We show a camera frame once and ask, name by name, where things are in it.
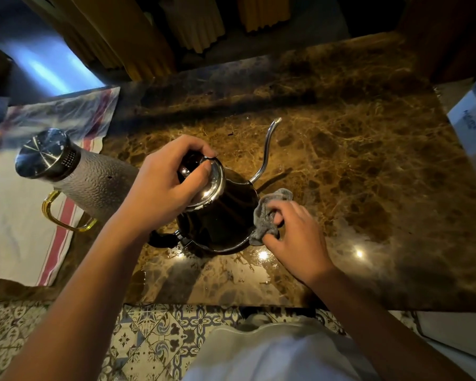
kettle lid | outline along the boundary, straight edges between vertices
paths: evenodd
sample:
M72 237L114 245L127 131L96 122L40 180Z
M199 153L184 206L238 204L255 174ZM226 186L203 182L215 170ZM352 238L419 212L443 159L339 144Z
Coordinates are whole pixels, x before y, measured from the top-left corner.
M194 171L204 161L209 160L212 166L210 170L208 183L203 189L192 198L185 211L199 210L213 203L224 192L226 185L224 167L217 158L208 158L202 153L190 151L182 159L178 168L178 179L180 183Z
M15 168L24 178L58 182L69 176L80 160L80 147L61 129L48 128L21 147Z

person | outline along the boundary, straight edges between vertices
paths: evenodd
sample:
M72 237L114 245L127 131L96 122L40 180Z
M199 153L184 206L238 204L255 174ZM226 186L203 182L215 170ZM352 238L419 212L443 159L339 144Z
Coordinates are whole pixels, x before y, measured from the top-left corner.
M172 221L207 183L209 162L180 184L188 150L216 153L183 135L148 155L130 192L104 225L87 256L2 380L95 380L109 345L127 284L150 231ZM251 332L216 328L185 379L469 380L457 365L363 294L336 268L324 236L296 202L271 202L285 236L263 242L312 289L352 339L319 324L269 324Z

white towel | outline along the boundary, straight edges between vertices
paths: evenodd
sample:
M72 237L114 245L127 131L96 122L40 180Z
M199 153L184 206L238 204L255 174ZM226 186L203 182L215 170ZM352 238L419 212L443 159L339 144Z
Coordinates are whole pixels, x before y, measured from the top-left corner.
M69 248L72 232L47 220L41 204L53 186L21 178L19 148L46 128L60 128L79 146L99 153L120 88L30 106L9 107L0 125L0 278L26 286L49 286ZM76 226L83 211L61 194L52 213Z

curved metal spout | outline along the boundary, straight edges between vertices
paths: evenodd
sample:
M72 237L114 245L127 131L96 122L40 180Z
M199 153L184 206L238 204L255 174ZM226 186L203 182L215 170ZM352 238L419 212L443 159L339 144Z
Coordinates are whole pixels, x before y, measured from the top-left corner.
M265 139L264 141L264 156L263 156L263 165L261 166L261 168L259 169L258 172L256 172L256 174L250 179L250 182L252 184L254 184L254 182L259 179L261 177L261 175L263 175L263 172L267 169L267 165L268 165L268 155L269 155L269 143L270 143L270 140L272 139L272 134L273 134L273 131L275 131L275 128L277 127L277 125L282 121L282 118L277 118L275 119L271 124L270 124L270 127L268 128L268 132L267 132L267 138Z

marble table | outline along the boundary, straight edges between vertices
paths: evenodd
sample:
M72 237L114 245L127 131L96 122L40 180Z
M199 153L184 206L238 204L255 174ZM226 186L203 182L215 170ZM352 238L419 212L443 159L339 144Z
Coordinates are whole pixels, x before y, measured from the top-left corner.
M250 178L280 116L260 194L292 190L335 264L386 308L476 311L476 174L415 60L381 33L131 83L102 153L140 166L191 134ZM99 230L73 238L52 287L0 281L0 300L55 299ZM319 306L264 246L145 246L125 302Z

